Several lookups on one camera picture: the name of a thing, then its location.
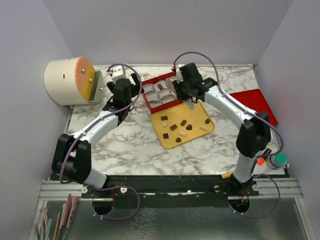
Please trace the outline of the clear and metal tongs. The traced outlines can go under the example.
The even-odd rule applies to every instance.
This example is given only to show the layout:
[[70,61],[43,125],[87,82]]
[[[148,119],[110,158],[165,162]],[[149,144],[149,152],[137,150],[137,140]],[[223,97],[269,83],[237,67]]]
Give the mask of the clear and metal tongs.
[[177,100],[186,104],[191,110],[195,108],[196,103],[192,101],[192,97],[187,96],[184,92],[185,82],[183,80],[171,76],[165,80],[165,84]]

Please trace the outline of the red chocolate box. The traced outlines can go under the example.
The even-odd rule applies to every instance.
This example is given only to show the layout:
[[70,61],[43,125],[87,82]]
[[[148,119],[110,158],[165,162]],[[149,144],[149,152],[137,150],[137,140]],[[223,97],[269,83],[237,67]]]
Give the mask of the red chocolate box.
[[[166,79],[173,76],[176,76],[176,74],[170,72],[142,82],[142,97],[151,114],[182,104],[166,86]],[[162,90],[158,88],[158,84],[163,86]]]

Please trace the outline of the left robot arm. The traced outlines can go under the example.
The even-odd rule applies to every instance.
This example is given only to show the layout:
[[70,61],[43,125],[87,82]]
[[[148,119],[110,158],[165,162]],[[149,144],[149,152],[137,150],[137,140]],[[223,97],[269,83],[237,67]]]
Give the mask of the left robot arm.
[[92,148],[128,116],[140,94],[144,92],[140,76],[130,78],[111,74],[107,87],[113,94],[100,114],[86,127],[68,135],[62,134],[56,144],[51,165],[63,184],[76,182],[93,187],[97,196],[106,197],[111,190],[110,177],[92,166]]

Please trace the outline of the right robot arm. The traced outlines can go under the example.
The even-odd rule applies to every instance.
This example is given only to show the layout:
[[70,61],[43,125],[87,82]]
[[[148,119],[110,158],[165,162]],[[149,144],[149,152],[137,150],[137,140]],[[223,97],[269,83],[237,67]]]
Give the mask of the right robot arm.
[[229,189],[240,196],[248,189],[256,157],[271,141],[269,116],[266,112],[256,113],[226,93],[213,78],[203,79],[194,63],[180,64],[175,68],[176,79],[169,80],[168,86],[177,99],[190,109],[200,100],[220,111],[239,130],[236,147],[239,157],[233,172],[235,180]]

